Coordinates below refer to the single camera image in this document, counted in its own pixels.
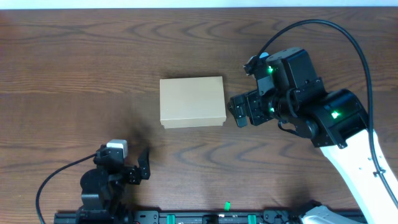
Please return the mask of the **brown cardboard box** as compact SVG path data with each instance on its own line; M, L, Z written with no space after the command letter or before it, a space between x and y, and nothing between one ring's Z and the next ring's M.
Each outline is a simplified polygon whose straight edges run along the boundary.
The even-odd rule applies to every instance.
M160 123L165 129L222 126L223 77L160 80Z

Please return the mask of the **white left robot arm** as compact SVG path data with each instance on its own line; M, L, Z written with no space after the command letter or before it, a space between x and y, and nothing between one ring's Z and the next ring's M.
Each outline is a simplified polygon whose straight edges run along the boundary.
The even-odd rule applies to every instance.
M83 205L76 212L77 224L134 223L134 215L121 203L127 184L139 185L150 177L149 149L138 158L138 166L124 163L121 148L102 145L94 154L95 169L80 179Z

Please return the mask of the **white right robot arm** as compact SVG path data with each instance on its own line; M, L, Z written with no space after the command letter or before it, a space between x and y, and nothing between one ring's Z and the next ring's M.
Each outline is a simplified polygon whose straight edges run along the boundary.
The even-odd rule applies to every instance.
M260 54L244 66L257 83L230 99L239 127L272 119L281 130L311 140L346 182L368 223L392 223L397 179L384 157L369 110L349 90L327 92L306 50Z

